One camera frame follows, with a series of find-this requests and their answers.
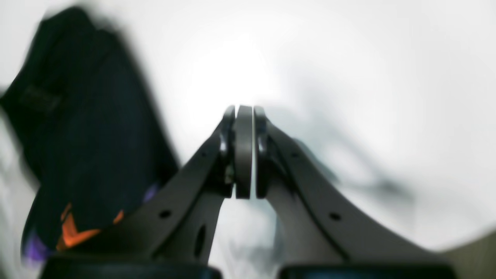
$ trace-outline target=orange stripe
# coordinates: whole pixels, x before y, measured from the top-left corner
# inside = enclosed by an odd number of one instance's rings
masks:
[[[77,231],[76,223],[74,222],[74,216],[69,210],[71,209],[71,204],[68,204],[64,212],[61,215],[63,220],[62,224],[62,236],[57,244],[57,250],[62,251],[79,243],[82,243],[91,237],[100,233],[99,229],[91,229],[82,232]],[[124,212],[121,210],[117,217],[114,219],[114,224],[120,222],[124,218]]]

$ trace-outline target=black cloth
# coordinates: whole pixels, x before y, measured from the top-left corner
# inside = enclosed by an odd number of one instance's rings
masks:
[[[54,249],[72,203],[80,231],[138,208],[178,170],[124,44],[78,7],[44,19],[0,99],[40,182],[23,234]]]

